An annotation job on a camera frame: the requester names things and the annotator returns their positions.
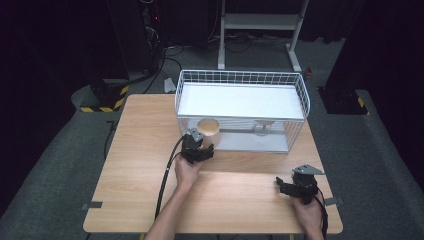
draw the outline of white metal stand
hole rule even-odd
[[[299,14],[226,14],[225,0],[222,0],[221,33],[218,52],[218,69],[225,69],[225,30],[226,29],[264,29],[264,30],[292,30],[293,37],[290,44],[286,44],[293,70],[302,71],[297,60],[294,48],[305,17],[309,0],[303,0]]]

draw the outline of wooden table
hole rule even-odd
[[[180,138],[174,95],[131,95],[88,210],[87,232],[147,232],[169,155]],[[179,233],[302,233],[278,176],[292,182],[292,168],[323,169],[306,122],[289,154],[216,151],[201,170],[177,227]],[[316,176],[325,198],[332,192],[325,175]],[[170,171],[162,206],[176,186]],[[327,207],[328,233],[343,225],[335,205]]]

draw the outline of person's left hand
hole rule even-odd
[[[175,157],[175,173],[177,175],[178,187],[189,190],[199,177],[203,161],[189,164],[181,154]]]

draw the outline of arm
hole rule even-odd
[[[148,231],[145,240],[174,239],[177,221],[183,211],[185,199],[196,182],[202,165],[203,162],[189,165],[181,155],[175,158],[178,185]]]
[[[321,203],[324,202],[321,194],[318,193],[316,197]],[[321,230],[322,212],[317,200],[313,198],[311,203],[303,205],[300,198],[290,197],[290,199],[296,210],[297,220],[303,231],[305,231],[308,240],[323,240],[324,236]]]

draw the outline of white wire rack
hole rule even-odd
[[[181,134],[214,118],[218,150],[287,153],[309,110],[299,73],[183,70],[175,95]]]

